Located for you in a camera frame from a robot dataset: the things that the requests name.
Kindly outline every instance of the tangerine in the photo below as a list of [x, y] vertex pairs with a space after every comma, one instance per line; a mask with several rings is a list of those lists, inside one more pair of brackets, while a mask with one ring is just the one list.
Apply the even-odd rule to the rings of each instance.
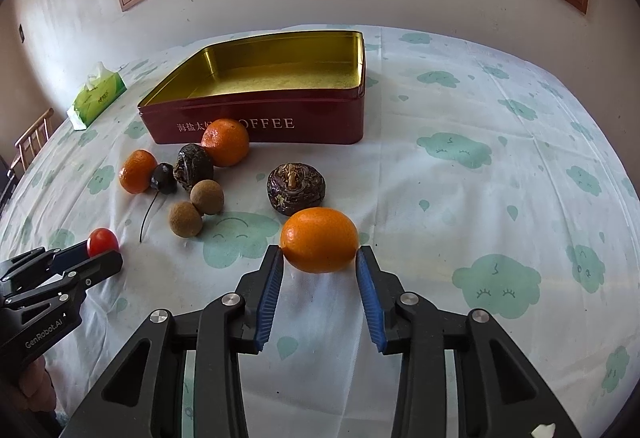
[[280, 248], [287, 261], [312, 274], [348, 266], [358, 250], [358, 231], [340, 211], [312, 207], [296, 212], [282, 227]]
[[140, 194], [149, 189], [151, 175], [158, 166], [156, 158], [145, 151], [137, 149], [129, 155], [120, 168], [118, 178], [120, 185], [131, 194]]
[[237, 120], [219, 118], [209, 124], [200, 145], [215, 166], [230, 167], [249, 153], [249, 133]]

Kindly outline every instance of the tissue box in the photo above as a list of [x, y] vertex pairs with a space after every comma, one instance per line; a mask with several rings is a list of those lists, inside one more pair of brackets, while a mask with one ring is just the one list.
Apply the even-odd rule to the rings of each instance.
[[66, 112], [76, 131], [88, 128], [127, 89], [118, 72], [110, 72], [102, 63], [97, 68]]

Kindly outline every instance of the tablecloth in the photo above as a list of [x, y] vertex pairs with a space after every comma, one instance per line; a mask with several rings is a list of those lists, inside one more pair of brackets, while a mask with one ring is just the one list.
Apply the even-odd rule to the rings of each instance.
[[[489, 310], [584, 438], [599, 436], [640, 374], [640, 204], [596, 123], [553, 75], [506, 53], [372, 26], [286, 30], [317, 28], [364, 33], [363, 140], [253, 144], [238, 166], [218, 170], [225, 211], [196, 238], [169, 230], [169, 206], [187, 199], [180, 190], [158, 198], [138, 242], [152, 193], [129, 195], [116, 174], [135, 149], [173, 163], [179, 146], [156, 145], [136, 105], [199, 48], [256, 32], [130, 62], [120, 69], [128, 90], [86, 131], [65, 121], [29, 167], [0, 220], [0, 257], [109, 227], [124, 259], [119, 275], [88, 290], [82, 325], [46, 355], [58, 410], [73, 413], [152, 310], [201, 309], [258, 268], [286, 220], [265, 178], [301, 161], [324, 175], [324, 205], [356, 223], [384, 270], [440, 309]], [[390, 435], [399, 358], [370, 342], [353, 269], [309, 275], [286, 264], [271, 340], [240, 367], [252, 437]], [[456, 436], [455, 403], [447, 413]]]

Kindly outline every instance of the cherry stem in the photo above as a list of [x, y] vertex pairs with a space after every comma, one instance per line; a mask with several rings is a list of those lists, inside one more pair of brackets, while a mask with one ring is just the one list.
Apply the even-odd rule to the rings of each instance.
[[156, 191], [156, 195], [154, 196], [154, 199], [151, 200], [151, 205], [149, 205], [149, 208], [146, 210], [145, 218], [142, 220], [142, 226], [140, 227], [140, 243], [142, 243], [142, 229], [145, 228], [146, 217], [149, 215], [149, 211], [151, 210], [151, 207], [153, 206], [154, 202], [156, 201], [156, 198], [158, 198], [158, 193], [159, 192], [160, 191]]

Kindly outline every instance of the cherry tomato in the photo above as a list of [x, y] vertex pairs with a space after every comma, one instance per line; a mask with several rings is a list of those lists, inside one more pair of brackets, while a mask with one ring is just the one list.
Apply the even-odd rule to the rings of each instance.
[[108, 228], [96, 228], [86, 240], [86, 252], [90, 258], [107, 250], [119, 250], [118, 238]]

